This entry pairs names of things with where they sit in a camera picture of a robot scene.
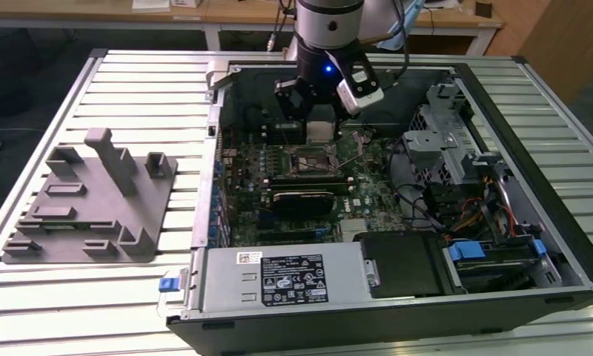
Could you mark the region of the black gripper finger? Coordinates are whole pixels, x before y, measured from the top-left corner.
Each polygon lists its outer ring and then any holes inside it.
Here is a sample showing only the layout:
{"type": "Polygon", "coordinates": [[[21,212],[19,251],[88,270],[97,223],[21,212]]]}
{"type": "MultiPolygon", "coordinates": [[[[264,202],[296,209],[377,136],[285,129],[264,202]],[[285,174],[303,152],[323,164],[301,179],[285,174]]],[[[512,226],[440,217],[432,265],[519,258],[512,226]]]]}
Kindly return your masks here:
{"type": "Polygon", "coordinates": [[[347,111],[343,105],[332,105],[335,112],[335,135],[333,140],[339,141],[343,138],[343,130],[341,125],[347,120],[356,119],[359,117],[357,114],[352,114],[347,111]]]}
{"type": "Polygon", "coordinates": [[[304,80],[297,76],[291,80],[277,80],[273,83],[273,95],[284,118],[297,122],[300,126],[300,142],[307,142],[308,116],[312,112],[309,91],[304,80]]]}

